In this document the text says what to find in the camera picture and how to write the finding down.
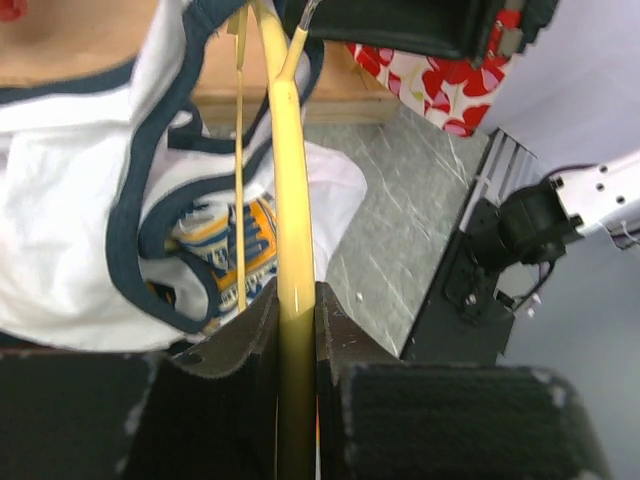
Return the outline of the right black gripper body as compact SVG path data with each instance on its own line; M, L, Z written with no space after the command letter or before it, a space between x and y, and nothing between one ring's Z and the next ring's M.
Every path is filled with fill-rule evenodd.
M557 6L545 0L292 0L283 1L279 12L288 33L310 7L312 38L466 60L477 68L524 52Z

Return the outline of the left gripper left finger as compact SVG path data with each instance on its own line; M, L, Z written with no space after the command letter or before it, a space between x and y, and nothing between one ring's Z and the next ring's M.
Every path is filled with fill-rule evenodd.
M1 339L5 479L270 479L279 301L179 354Z

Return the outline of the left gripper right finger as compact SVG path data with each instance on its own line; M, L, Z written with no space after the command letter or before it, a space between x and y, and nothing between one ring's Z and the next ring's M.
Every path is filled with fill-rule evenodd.
M315 286L324 479L608 479L580 396L533 367L394 357Z

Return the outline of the yellow hanger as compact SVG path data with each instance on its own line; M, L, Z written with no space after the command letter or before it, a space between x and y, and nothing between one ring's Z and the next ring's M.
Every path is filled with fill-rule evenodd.
M228 23L243 71L248 17L256 19L267 68L277 220L279 387L276 476L312 479L316 467L315 271L301 107L295 80L307 27L287 36L264 1L247 1Z

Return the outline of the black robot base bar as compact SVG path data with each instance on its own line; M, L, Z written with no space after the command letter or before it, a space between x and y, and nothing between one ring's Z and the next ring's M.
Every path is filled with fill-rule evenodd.
M495 298L499 276L470 253L471 235L496 222L485 199L453 230L400 358L417 363L493 365L508 343L513 314Z

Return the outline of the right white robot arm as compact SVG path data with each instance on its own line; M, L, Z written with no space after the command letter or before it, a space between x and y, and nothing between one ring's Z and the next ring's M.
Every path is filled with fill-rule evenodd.
M290 1L285 25L344 43L402 103L466 137L555 9L552 1ZM469 227L460 259L488 273L552 264L568 244L625 219L639 203L638 180L637 154L553 171Z

